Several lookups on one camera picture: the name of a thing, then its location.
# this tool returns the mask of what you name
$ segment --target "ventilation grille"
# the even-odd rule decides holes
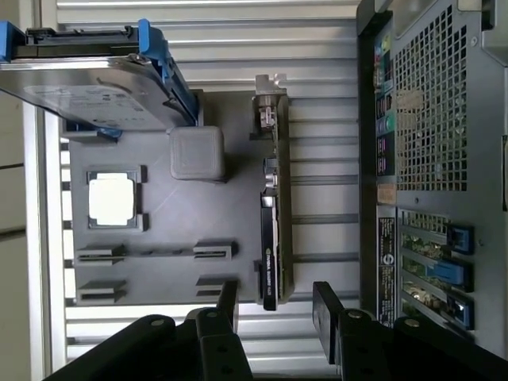
[[[449,219],[432,214],[402,211],[402,224],[412,228],[424,229],[434,233],[446,234]]]
[[[468,189],[466,32],[450,6],[395,57],[401,191]]]

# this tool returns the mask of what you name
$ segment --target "blue latch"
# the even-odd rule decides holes
[[[425,275],[432,276],[464,292],[475,290],[474,265],[457,258],[446,258],[425,268]]]
[[[475,253],[475,229],[466,225],[446,225],[446,245],[450,250],[465,256]]]
[[[464,284],[464,268],[459,264],[452,264],[441,260],[434,265],[433,276],[454,286],[462,286]]]
[[[151,27],[147,19],[139,20],[137,27],[140,54],[152,60],[160,70],[164,84],[171,88],[173,95],[189,113],[192,123],[196,124],[199,115],[198,100],[191,93],[182,73],[176,66],[162,31]]]
[[[469,331],[475,328],[475,303],[471,299],[456,293],[447,293],[446,305],[446,314],[463,329]]]
[[[0,21],[0,63],[10,62],[14,44],[24,44],[25,34],[8,21]]]

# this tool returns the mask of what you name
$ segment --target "label sticker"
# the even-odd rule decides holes
[[[397,185],[378,184],[378,202],[381,204],[395,205],[397,203]]]
[[[101,85],[28,86],[25,91],[63,114],[96,127],[154,129],[160,121],[122,89]]]
[[[392,327],[395,301],[395,218],[378,219],[378,321]]]

